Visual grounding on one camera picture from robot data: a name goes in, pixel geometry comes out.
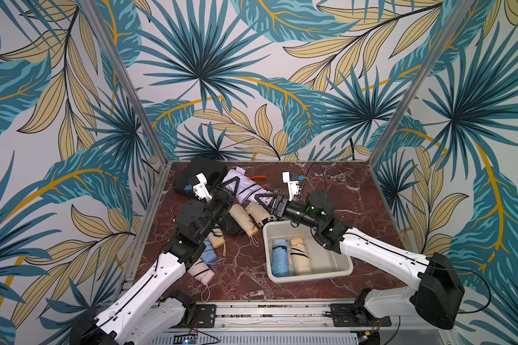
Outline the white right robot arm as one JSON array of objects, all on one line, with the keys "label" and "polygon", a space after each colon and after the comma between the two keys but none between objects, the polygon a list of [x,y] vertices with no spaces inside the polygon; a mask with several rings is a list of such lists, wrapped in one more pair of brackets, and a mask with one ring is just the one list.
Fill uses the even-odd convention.
[{"label": "white right robot arm", "polygon": [[345,224],[335,216],[334,204],[324,191],[309,194],[305,204],[272,193],[259,194],[255,200],[275,218],[308,227],[324,250],[354,257],[405,283],[390,290],[363,289],[351,305],[356,323],[418,316],[439,329],[455,325],[465,289],[444,254],[428,257],[409,252]]}]

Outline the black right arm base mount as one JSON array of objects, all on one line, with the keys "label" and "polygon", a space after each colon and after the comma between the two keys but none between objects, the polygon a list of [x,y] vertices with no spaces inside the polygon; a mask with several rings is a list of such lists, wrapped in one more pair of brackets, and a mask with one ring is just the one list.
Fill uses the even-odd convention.
[{"label": "black right arm base mount", "polygon": [[391,326],[390,317],[378,318],[367,311],[365,300],[372,288],[366,288],[353,303],[332,303],[324,316],[332,319],[334,327],[374,328]]}]

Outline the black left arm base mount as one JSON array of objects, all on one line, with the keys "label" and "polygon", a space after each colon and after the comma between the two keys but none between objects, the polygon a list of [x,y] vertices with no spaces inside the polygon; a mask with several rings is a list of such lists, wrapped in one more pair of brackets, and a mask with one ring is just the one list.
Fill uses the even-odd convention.
[{"label": "black left arm base mount", "polygon": [[183,315],[178,323],[174,324],[174,328],[193,326],[198,329],[212,329],[214,327],[217,315],[216,304],[198,304],[191,296],[181,291],[175,291],[168,297],[178,301],[184,309]]}]

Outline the lilac umbrella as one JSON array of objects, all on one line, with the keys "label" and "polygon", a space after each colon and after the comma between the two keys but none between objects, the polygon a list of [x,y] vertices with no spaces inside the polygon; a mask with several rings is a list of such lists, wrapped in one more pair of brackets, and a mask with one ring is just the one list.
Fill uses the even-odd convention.
[{"label": "lilac umbrella", "polygon": [[257,202],[254,199],[254,196],[257,193],[269,193],[269,191],[267,191],[261,185],[247,178],[247,176],[245,175],[245,170],[240,167],[236,167],[229,170],[222,182],[225,182],[235,176],[240,178],[240,186],[238,188],[236,197],[237,202],[239,204],[245,204],[246,202],[257,204]]}]

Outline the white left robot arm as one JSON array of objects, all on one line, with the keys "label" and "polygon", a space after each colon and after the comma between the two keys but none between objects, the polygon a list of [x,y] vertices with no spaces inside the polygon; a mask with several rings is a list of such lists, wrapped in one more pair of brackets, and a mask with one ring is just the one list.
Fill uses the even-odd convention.
[{"label": "white left robot arm", "polygon": [[191,326],[196,301],[177,291],[162,294],[182,278],[206,249],[205,239],[233,205],[240,179],[217,185],[208,201],[189,201],[175,218],[177,233],[157,260],[124,295],[93,315],[85,313],[71,329],[70,344],[148,344],[173,326]]}]

